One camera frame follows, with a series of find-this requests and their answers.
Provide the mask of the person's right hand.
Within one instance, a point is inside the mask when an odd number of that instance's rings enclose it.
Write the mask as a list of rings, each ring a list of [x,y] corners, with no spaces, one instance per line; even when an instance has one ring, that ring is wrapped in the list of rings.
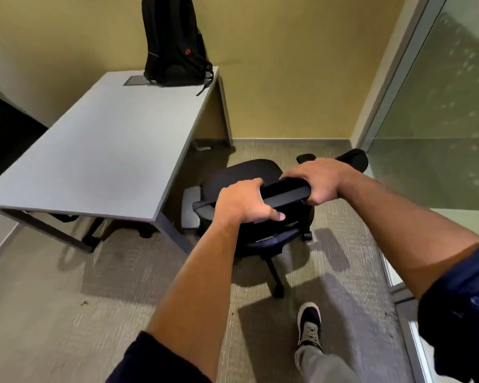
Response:
[[[324,192],[324,203],[338,199],[338,190],[341,182],[348,173],[354,169],[335,159],[317,158],[296,165],[284,172],[280,179],[297,178],[306,180],[311,190]]]

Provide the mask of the person's left hand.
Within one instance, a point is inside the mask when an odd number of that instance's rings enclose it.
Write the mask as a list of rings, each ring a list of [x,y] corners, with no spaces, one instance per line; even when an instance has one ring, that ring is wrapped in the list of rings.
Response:
[[[262,178],[238,181],[223,188],[217,198],[212,230],[232,233],[244,223],[254,223],[261,209],[274,209],[261,196]]]

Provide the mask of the black office chair with armrests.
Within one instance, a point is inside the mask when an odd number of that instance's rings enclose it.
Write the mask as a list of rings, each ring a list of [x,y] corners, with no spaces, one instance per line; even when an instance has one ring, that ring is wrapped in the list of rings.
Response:
[[[242,224],[236,244],[235,257],[258,256],[272,274],[275,285],[273,296],[283,298],[284,286],[277,274],[272,258],[281,254],[283,247],[301,238],[311,241],[311,224],[314,206],[304,201],[311,194],[306,180],[297,178],[280,179],[281,168],[272,160],[255,159],[219,170],[200,184],[201,200],[193,203],[193,210],[200,219],[199,235],[209,228],[214,217],[219,192],[238,181],[262,178],[261,196],[263,201],[286,215],[281,222],[272,220],[256,224]]]

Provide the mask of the person's left forearm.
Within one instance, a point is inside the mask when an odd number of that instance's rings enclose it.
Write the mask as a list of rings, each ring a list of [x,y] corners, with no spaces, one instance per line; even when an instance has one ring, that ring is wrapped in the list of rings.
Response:
[[[241,221],[214,220],[168,292],[146,331],[196,366],[212,382],[227,328],[234,253]]]

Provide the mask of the person's right forearm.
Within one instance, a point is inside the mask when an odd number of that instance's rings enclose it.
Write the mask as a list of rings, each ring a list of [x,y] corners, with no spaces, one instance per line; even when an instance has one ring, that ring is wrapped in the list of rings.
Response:
[[[475,232],[389,191],[363,173],[346,169],[337,188],[416,299],[479,248]]]

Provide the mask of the white box under desk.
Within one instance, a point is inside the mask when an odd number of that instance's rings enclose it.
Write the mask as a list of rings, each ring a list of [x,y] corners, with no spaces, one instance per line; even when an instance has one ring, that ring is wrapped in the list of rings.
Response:
[[[201,189],[199,186],[189,187],[184,190],[181,203],[181,228],[183,230],[197,230],[200,226],[200,219],[193,210],[193,203],[201,200]]]

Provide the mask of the black and white sneaker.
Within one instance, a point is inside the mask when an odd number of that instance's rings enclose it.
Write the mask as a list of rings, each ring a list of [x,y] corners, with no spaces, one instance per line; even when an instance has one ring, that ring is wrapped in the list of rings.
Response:
[[[323,352],[320,341],[321,326],[322,320],[317,304],[313,302],[303,303],[297,314],[297,349],[311,346]]]

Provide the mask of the frosted glass partition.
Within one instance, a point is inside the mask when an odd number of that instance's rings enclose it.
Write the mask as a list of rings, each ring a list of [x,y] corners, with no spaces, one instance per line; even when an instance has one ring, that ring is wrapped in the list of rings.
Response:
[[[479,234],[479,0],[407,0],[380,69],[366,173]]]

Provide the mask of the grey trouser leg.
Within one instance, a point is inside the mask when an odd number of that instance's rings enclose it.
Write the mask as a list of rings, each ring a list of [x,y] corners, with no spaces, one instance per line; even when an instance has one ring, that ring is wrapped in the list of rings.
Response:
[[[304,383],[361,383],[342,358],[312,345],[296,350],[295,363]]]

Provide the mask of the grey office desk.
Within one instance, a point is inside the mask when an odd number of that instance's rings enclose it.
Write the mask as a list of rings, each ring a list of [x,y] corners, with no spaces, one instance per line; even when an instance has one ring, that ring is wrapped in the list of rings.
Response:
[[[30,211],[149,223],[190,253],[162,207],[214,91],[232,146],[219,70],[200,94],[200,86],[125,86],[140,72],[107,72],[0,176],[0,214],[87,253],[96,246]]]

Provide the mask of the dark blue right sleeve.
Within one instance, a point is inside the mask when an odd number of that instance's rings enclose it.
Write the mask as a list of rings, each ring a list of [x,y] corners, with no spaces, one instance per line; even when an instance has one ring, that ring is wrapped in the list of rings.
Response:
[[[479,248],[423,294],[417,322],[438,375],[479,383]]]

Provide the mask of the dark blue sleeve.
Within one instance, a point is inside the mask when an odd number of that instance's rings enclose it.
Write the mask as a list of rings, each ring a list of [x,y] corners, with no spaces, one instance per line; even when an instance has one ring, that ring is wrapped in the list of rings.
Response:
[[[423,294],[417,322],[438,375],[479,383],[479,248]]]
[[[141,331],[105,383],[212,383],[194,364]]]

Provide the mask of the dark blue left sleeve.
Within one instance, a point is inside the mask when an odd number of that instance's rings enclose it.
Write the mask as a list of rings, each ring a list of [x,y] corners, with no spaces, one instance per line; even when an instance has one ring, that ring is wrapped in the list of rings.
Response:
[[[105,383],[212,383],[194,364],[141,331]]]

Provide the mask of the black backpack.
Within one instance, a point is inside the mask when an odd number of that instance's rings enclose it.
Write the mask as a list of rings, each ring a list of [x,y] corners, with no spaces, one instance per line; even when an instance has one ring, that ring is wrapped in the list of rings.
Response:
[[[147,39],[143,76],[161,87],[201,86],[214,79],[192,0],[141,0]]]

